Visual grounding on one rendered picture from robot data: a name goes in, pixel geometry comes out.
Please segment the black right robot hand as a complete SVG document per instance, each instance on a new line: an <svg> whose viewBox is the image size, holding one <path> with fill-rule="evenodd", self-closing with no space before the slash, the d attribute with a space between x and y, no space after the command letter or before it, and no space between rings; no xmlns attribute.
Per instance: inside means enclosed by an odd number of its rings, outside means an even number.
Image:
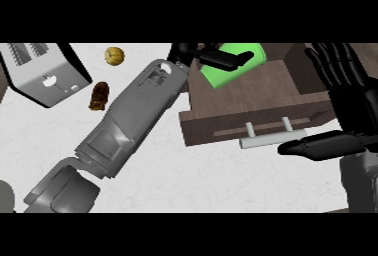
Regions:
<svg viewBox="0 0 378 256"><path fill-rule="evenodd" d="M278 153L313 161L365 151L378 153L378 78L368 75L349 43L313 43L305 52L328 90L341 129L285 142Z"/></svg>

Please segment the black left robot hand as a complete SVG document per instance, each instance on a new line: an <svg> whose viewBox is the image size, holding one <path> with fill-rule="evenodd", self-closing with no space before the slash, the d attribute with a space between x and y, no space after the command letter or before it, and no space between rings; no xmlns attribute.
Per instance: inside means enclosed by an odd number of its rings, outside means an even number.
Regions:
<svg viewBox="0 0 378 256"><path fill-rule="evenodd" d="M200 48L198 43L173 43L167 60L175 64L191 66L192 60L228 72L235 71L254 57L251 51L232 54L219 49L217 43L206 43Z"/></svg>

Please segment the green cup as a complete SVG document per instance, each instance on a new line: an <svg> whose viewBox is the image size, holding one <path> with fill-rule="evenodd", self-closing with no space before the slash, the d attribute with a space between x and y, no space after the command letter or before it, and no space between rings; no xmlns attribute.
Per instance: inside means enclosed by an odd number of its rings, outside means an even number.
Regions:
<svg viewBox="0 0 378 256"><path fill-rule="evenodd" d="M200 61L201 73L212 86L220 88L266 61L260 43L225 43Z"/></svg>

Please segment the brown wooden drawer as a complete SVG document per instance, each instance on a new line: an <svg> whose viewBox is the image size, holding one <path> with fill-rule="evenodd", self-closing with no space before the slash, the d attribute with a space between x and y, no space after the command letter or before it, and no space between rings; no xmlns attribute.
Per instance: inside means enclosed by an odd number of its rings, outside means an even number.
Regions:
<svg viewBox="0 0 378 256"><path fill-rule="evenodd" d="M327 124L336 113L325 86L305 54L309 43L266 43L268 62L216 89L191 65L188 88L191 109L179 114L185 144L215 143L248 136L247 124L259 135Z"/></svg>

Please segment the silver toaster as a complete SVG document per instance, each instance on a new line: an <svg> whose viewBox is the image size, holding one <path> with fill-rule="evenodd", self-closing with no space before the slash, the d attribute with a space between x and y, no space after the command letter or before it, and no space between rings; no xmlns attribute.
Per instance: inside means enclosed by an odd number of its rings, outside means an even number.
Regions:
<svg viewBox="0 0 378 256"><path fill-rule="evenodd" d="M93 82L68 43L0 43L0 64L11 88L45 108Z"/></svg>

